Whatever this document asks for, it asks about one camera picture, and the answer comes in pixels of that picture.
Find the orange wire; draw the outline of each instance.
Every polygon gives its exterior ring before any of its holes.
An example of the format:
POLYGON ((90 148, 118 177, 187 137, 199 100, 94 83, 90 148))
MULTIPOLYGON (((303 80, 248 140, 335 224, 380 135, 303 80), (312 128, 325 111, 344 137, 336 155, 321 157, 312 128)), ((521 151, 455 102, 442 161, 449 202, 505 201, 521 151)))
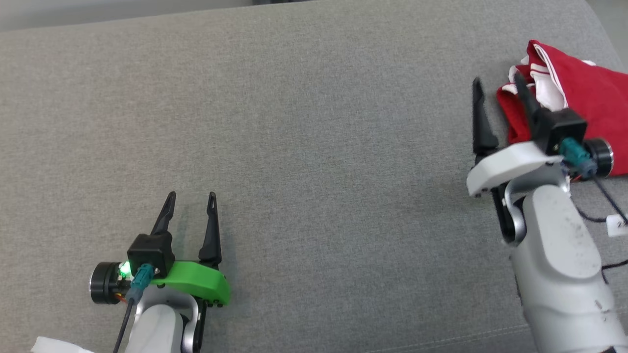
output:
POLYGON ((116 293, 114 294, 114 296, 118 298, 120 301, 123 301, 124 303, 126 303, 126 299, 124 299, 124 297, 120 293, 116 293))

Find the gray fabric surface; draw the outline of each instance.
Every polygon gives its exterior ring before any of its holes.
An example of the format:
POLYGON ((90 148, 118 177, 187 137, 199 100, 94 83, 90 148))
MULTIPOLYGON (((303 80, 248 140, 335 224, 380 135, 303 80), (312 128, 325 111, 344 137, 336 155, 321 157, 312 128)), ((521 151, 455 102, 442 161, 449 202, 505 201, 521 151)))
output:
MULTIPOLYGON (((91 303, 166 194, 194 259, 220 209, 232 303, 204 352, 534 351, 489 199, 469 198, 471 82, 529 39, 621 64, 583 1, 313 1, 0 34, 0 342, 96 352, 91 303)), ((625 180, 608 182, 628 207, 625 180)), ((611 212, 577 185, 592 214, 611 212)), ((626 240, 592 227, 606 261, 626 240)), ((609 273, 625 319, 628 278, 609 273)))

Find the white object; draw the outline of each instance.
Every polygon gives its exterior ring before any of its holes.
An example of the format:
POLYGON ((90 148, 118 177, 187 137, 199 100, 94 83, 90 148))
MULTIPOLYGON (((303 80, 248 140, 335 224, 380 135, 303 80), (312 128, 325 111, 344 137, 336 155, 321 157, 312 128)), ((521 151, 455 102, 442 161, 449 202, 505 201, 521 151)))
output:
POLYGON ((183 319, 172 307, 153 305, 133 325, 125 353, 181 353, 183 319))
MULTIPOLYGON (((536 88, 536 100, 545 108, 555 112, 569 107, 567 99, 565 97, 565 91, 563 86, 558 80, 558 74, 554 69, 554 65, 550 60, 550 56, 545 52, 542 46, 535 44, 534 49, 539 57, 543 60, 547 67, 538 65, 535 63, 530 64, 530 76, 534 79, 533 84, 528 84, 528 88, 534 86, 536 88)), ((596 64, 590 60, 582 60, 587 65, 596 66, 596 64)), ((521 60, 521 64, 527 65, 529 63, 529 57, 526 55, 521 60)), ((517 94, 517 86, 514 83, 514 75, 519 71, 517 67, 511 66, 508 71, 509 84, 503 86, 501 89, 512 94, 517 94)))
POLYGON ((146 339, 151 335, 163 336, 161 333, 164 330, 164 325, 171 325, 170 312, 168 310, 162 310, 159 318, 154 318, 156 315, 155 312, 151 313, 149 317, 153 316, 151 319, 147 319, 146 313, 151 308, 157 305, 165 305, 167 307, 175 309, 175 312, 179 318, 181 318, 181 314, 185 315, 186 318, 189 318, 190 321, 182 328, 183 332, 181 334, 181 330, 176 328, 174 334, 169 331, 169 329, 165 329, 166 332, 169 332, 167 335, 175 335, 173 338, 173 342, 179 342, 178 345, 163 345, 159 348, 159 350, 147 350, 147 352, 151 353, 193 353, 194 350, 194 332, 196 331, 197 325, 200 325, 201 322, 201 313, 199 311, 198 303, 193 296, 188 293, 184 293, 182 291, 178 291, 176 289, 170 288, 169 286, 165 286, 164 288, 158 288, 157 286, 148 286, 144 290, 144 295, 142 299, 139 301, 136 307, 135 313, 135 321, 133 323, 133 329, 131 330, 131 334, 129 336, 129 345, 127 346, 126 353, 137 353, 143 352, 143 350, 130 350, 133 347, 137 347, 137 349, 141 349, 142 340, 146 339), (162 321, 162 324, 151 326, 151 321, 162 321))
POLYGON ((561 155, 548 156, 534 141, 516 143, 480 161, 467 175, 470 196, 490 190, 536 170, 545 163, 560 163, 561 155))
POLYGON ((540 186, 523 212, 528 232, 511 259, 538 351, 628 352, 600 254, 569 195, 540 186))
POLYGON ((75 344, 62 340, 49 339, 47 337, 37 337, 35 345, 31 349, 33 353, 93 353, 75 344))
POLYGON ((628 236, 628 224, 618 214, 606 217, 606 230, 609 237, 628 236))

